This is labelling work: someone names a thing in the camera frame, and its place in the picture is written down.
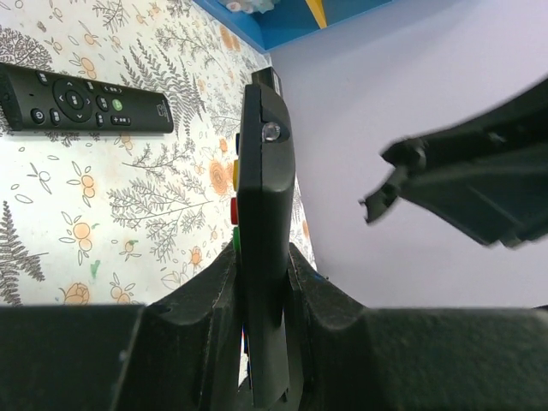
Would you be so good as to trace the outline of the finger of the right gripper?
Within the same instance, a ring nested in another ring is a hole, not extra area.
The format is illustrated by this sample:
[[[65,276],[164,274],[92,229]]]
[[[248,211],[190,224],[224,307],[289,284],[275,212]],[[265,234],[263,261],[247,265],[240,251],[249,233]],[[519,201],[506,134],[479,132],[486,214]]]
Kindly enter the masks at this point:
[[[464,123],[399,140],[382,157],[408,167],[393,205],[420,206],[484,246],[547,234],[545,80]]]

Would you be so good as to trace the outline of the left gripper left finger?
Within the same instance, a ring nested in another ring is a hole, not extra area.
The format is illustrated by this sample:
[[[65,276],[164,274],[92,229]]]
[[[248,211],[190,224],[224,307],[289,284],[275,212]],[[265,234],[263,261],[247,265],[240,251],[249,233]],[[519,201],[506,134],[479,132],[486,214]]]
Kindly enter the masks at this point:
[[[233,410],[236,255],[151,305],[5,307],[4,410]]]

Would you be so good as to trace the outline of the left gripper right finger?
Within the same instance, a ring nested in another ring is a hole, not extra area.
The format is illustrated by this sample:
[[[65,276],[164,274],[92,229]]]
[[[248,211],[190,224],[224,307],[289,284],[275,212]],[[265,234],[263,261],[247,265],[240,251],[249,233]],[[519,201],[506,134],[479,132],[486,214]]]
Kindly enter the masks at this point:
[[[296,246],[289,263],[304,314],[301,409],[546,409],[546,310],[368,308]]]

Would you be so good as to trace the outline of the large black remote control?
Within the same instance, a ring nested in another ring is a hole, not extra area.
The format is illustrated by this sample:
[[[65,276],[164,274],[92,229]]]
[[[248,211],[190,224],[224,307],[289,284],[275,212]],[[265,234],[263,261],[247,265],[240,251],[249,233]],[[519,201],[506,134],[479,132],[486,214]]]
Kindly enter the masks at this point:
[[[263,84],[244,91],[236,204],[244,328],[253,405],[268,409],[289,387],[283,312],[295,188],[289,111]]]

